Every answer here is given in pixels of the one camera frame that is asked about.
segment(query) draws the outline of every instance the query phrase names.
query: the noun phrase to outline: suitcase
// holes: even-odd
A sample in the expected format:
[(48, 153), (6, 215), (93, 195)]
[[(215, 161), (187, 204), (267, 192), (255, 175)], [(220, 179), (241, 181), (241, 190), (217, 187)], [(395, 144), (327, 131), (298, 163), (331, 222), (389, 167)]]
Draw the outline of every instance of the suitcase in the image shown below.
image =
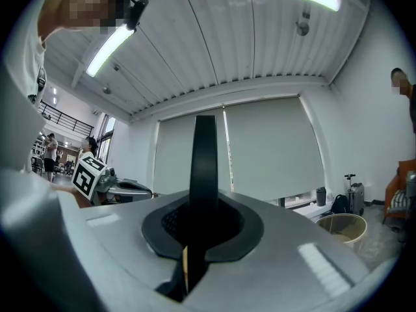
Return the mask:
[(351, 185), (350, 209), (352, 214), (361, 216), (364, 213), (364, 185), (362, 183)]

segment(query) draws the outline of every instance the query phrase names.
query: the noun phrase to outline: man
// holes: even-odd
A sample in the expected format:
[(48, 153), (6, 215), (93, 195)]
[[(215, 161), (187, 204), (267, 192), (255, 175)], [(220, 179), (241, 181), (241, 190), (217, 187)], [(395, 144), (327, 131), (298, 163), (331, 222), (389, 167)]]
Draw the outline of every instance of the man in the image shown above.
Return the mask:
[(47, 180), (52, 183), (53, 167), (55, 166), (55, 161), (57, 159), (58, 142), (55, 140), (55, 134), (53, 133), (49, 134), (48, 138), (49, 144), (45, 149), (44, 162)]
[(416, 96), (414, 96), (414, 85), (409, 82), (408, 76), (400, 69), (395, 68), (391, 71), (391, 86), (397, 88), (400, 95), (409, 99), (410, 119), (413, 125), (413, 132), (416, 134)]
[[(36, 117), (36, 110), (42, 98), (42, 93), (38, 92), (38, 76), (44, 63), (47, 39), (60, 29), (80, 31), (89, 27), (115, 26), (118, 24), (117, 20), (121, 23), (126, 7), (126, 0), (32, 0), (29, 3), (3, 48), (0, 64), (0, 103), (3, 106), (0, 118), (2, 121), (17, 120), (22, 123), (25, 120), (21, 128), (31, 132), (24, 133), (24, 129), (18, 128), (13, 130), (7, 124), (1, 126), (2, 134), (11, 139), (21, 139), (22, 142), (20, 148), (14, 151), (10, 147), (1, 147), (4, 157), (0, 167), (21, 170), (24, 166), (22, 159), (29, 153), (32, 137), (43, 127), (43, 119)], [(29, 110), (16, 92), (34, 103), (35, 110)], [(8, 109), (5, 103), (13, 103), (19, 107), (17, 110)], [(50, 151), (47, 158), (53, 159), (55, 149), (52, 144), (47, 151)], [(53, 168), (49, 164), (45, 165), (48, 165), (48, 180), (51, 181)], [(79, 204), (88, 205), (86, 200), (79, 201), (80, 194), (73, 189), (69, 191), (75, 195)]]

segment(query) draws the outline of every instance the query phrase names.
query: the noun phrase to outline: gray plastic surface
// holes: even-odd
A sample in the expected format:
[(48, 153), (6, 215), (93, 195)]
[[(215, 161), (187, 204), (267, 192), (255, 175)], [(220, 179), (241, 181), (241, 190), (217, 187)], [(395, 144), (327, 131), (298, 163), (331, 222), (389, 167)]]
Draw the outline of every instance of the gray plastic surface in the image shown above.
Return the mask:
[[(47, 187), (40, 191), (39, 183), (32, 183), (36, 179), (43, 181), (38, 176), (9, 172), (9, 175), (2, 174), (0, 179), (13, 186), (7, 194), (9, 205), (19, 194), (15, 192), (16, 188), (25, 191), (24, 194), (20, 192), (18, 198), (19, 204), (25, 205), (20, 207), (26, 211), (12, 214), (15, 221), (26, 227), (27, 234), (32, 232), (33, 237), (29, 236), (25, 241), (48, 231), (56, 231), (57, 237), (66, 236), (79, 264), (109, 311), (311, 311), (328, 303), (330, 297), (298, 252), (299, 245), (309, 242), (315, 243), (353, 285), (369, 274), (352, 250), (307, 218), (288, 209), (222, 191), (256, 211), (265, 225), (265, 234), (258, 246), (240, 261), (211, 264), (190, 296), (179, 304), (154, 291), (170, 278), (175, 261), (153, 253), (141, 234), (141, 224), (152, 210), (178, 199), (187, 191), (141, 202), (79, 209), (71, 194), (59, 192), (58, 200), (47, 197), (56, 194), (48, 192)], [(37, 195), (36, 207), (31, 194)], [(2, 228), (9, 231), (10, 226), (5, 226), (4, 219), (13, 216), (7, 213), (7, 207), (1, 210)], [(42, 231), (28, 230), (33, 228), (31, 219), (35, 217), (37, 223), (42, 223)], [(30, 263), (36, 258), (39, 252), (22, 245), (19, 233), (8, 234), (8, 237), (15, 249), (25, 253), (25, 262)], [(44, 290), (54, 295), (56, 287), (64, 289), (68, 284), (65, 284), (65, 276), (55, 275), (52, 270), (59, 267), (66, 273), (70, 268), (65, 255), (54, 256), (56, 266), (51, 265), (47, 251), (53, 241), (45, 237), (35, 239), (37, 248), (45, 251), (45, 257), (37, 259), (31, 274), (40, 281), (48, 273), (51, 281), (44, 284)], [(81, 299), (88, 301), (94, 297), (91, 290), (87, 288), (74, 298), (82, 304)]]

